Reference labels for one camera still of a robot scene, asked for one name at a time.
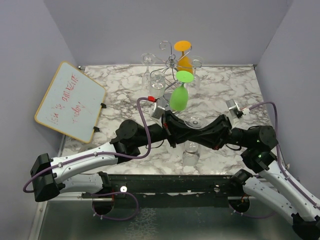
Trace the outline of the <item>clear glass tumbler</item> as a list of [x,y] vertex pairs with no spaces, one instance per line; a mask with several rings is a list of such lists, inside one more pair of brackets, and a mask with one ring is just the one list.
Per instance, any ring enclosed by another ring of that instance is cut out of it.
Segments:
[[[189,114],[184,123],[191,129],[202,129],[207,125],[207,120],[198,114]],[[186,141],[183,145],[182,164],[183,166],[195,166],[201,155],[200,144]]]

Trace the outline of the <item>green plastic wine glass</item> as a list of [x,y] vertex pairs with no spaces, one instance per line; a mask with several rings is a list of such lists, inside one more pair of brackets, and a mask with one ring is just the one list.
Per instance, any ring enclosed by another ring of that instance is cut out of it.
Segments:
[[169,106],[174,111],[183,111],[187,107],[189,93],[185,84],[189,84],[194,80],[194,75],[189,71],[180,70],[176,73],[176,79],[180,86],[176,87],[171,94]]

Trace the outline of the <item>clear wine glass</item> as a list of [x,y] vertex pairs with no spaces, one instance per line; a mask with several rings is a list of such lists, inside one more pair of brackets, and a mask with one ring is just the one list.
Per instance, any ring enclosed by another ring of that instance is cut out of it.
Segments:
[[140,57],[141,63],[146,66],[146,70],[142,75],[141,86],[142,88],[146,88],[151,79],[150,66],[156,63],[156,57],[152,53],[143,53]]
[[149,95],[160,98],[164,95],[166,88],[165,75],[161,71],[154,71],[150,75]]
[[200,89],[200,85],[201,85],[201,80],[200,77],[197,75],[197,70],[202,68],[203,63],[204,63],[204,59],[201,56],[192,56],[191,57],[191,66],[193,69],[193,76],[194,76],[194,86],[197,90]]

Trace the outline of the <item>orange plastic wine glass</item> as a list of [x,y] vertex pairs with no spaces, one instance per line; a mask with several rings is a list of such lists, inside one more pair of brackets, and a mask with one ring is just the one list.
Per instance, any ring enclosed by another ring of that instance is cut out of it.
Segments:
[[193,74],[193,66],[190,62],[187,54],[192,50],[192,45],[189,41],[180,40],[174,44],[174,49],[178,52],[181,52],[181,57],[177,62],[177,70],[178,71],[187,71]]

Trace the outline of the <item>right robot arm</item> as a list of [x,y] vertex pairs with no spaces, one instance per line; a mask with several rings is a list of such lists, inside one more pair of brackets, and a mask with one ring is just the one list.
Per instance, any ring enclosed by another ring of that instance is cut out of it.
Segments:
[[234,127],[234,120],[220,115],[209,125],[190,117],[184,121],[192,133],[188,140],[219,150],[227,144],[245,148],[241,158],[247,168],[273,185],[270,188],[241,169],[232,177],[229,189],[236,195],[252,196],[281,215],[303,240],[320,238],[320,200],[303,187],[272,152],[278,140],[272,126],[258,125],[247,130]]

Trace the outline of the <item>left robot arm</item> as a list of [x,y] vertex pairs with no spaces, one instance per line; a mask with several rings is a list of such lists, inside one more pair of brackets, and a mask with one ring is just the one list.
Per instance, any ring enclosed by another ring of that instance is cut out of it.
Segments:
[[87,192],[106,197],[111,190],[108,182],[93,182],[85,178],[83,183],[76,183],[76,179],[83,179],[82,173],[99,167],[143,159],[151,150],[141,155],[139,148],[142,146],[150,147],[153,143],[167,140],[175,147],[179,140],[174,138],[174,132],[186,133],[191,129],[171,111],[166,112],[165,118],[172,118],[172,121],[164,121],[161,125],[147,125],[144,121],[139,125],[127,119],[116,130],[116,138],[82,153],[54,158],[50,158],[47,153],[39,155],[30,170],[31,178],[28,181],[32,184],[31,193],[35,201],[45,202],[69,192]]

